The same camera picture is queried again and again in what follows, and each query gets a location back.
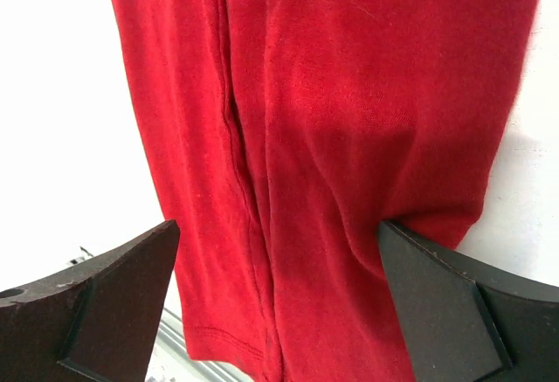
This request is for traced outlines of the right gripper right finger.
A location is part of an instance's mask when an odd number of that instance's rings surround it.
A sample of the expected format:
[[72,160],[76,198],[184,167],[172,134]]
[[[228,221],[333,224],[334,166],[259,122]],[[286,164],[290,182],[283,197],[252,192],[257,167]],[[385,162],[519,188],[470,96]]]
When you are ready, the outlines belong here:
[[558,289],[393,222],[377,241],[418,381],[556,381]]

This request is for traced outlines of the red t-shirt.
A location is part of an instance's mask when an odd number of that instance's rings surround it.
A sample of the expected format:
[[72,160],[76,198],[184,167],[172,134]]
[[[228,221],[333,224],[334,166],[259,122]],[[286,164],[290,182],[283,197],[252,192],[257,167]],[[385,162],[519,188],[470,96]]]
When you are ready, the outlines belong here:
[[379,256],[482,212],[538,0],[112,0],[189,356],[411,381]]

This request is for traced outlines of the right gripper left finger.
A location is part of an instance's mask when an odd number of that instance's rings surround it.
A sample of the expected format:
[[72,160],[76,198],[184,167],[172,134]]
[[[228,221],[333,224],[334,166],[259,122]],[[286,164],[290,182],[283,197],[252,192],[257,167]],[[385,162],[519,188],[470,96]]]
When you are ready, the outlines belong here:
[[143,381],[176,261],[169,220],[1,293],[3,381]]

